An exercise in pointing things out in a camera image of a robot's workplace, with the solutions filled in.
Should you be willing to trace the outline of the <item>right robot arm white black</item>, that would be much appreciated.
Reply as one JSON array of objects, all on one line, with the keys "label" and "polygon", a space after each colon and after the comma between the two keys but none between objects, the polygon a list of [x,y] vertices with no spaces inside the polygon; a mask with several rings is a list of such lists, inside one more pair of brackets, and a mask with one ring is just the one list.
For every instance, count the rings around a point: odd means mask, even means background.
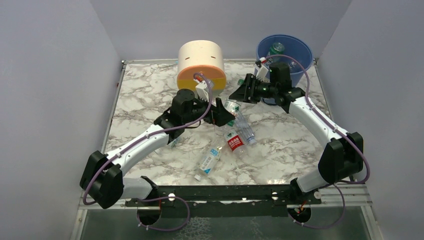
[{"label": "right robot arm white black", "polygon": [[339,128],[312,104],[304,90],[293,87],[290,68],[286,63],[272,63],[269,71],[269,82],[260,81],[257,76],[248,73],[229,99],[251,104],[258,103],[260,99],[274,99],[323,146],[316,169],[290,182],[292,194],[301,196],[361,172],[364,167],[362,136]]}]

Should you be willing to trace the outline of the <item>green white label bottle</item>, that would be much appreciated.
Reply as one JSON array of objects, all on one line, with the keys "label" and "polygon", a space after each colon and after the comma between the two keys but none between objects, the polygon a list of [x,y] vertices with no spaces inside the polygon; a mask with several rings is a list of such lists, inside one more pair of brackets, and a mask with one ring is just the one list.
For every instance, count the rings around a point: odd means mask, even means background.
[{"label": "green white label bottle", "polygon": [[[237,87],[241,86],[243,83],[244,83],[244,80],[239,79],[238,82],[237,82]],[[241,107],[241,105],[239,103],[237,103],[237,101],[230,100],[230,99],[226,99],[225,103],[223,105],[229,113],[234,115],[234,117],[237,116],[238,112],[240,111],[240,107]],[[229,126],[229,127],[233,127],[234,124],[235,124],[235,119],[229,121],[226,125]]]}]

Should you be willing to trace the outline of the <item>green tinted bottle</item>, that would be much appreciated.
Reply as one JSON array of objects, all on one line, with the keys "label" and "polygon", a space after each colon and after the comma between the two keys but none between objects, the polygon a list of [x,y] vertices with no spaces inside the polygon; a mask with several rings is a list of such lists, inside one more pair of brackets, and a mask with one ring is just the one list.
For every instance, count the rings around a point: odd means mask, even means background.
[{"label": "green tinted bottle", "polygon": [[268,49],[268,56],[283,55],[285,46],[281,42],[274,42]]}]

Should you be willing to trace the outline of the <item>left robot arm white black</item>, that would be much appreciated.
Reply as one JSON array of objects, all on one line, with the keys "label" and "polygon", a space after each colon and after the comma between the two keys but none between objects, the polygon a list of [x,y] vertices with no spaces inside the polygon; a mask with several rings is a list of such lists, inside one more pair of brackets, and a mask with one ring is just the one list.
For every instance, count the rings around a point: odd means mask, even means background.
[{"label": "left robot arm white black", "polygon": [[220,98],[213,105],[189,89],[178,90],[171,106],[145,132],[108,153],[97,150],[89,156],[79,183],[84,190],[83,203],[108,209],[121,199],[146,199],[158,187],[145,176],[125,178],[133,166],[170,144],[194,123],[204,121],[222,127],[234,119]]}]

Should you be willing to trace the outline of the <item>blue green label bottle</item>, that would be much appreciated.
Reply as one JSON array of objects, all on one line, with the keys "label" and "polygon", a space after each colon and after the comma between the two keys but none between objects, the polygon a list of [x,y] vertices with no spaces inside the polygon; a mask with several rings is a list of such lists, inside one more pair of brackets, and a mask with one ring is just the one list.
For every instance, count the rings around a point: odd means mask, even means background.
[{"label": "blue green label bottle", "polygon": [[176,139],[171,141],[169,144],[156,149],[154,152],[158,156],[164,155],[164,154],[168,153],[169,151],[171,151],[172,149],[174,149],[179,142],[180,142],[180,137],[177,137]]}]

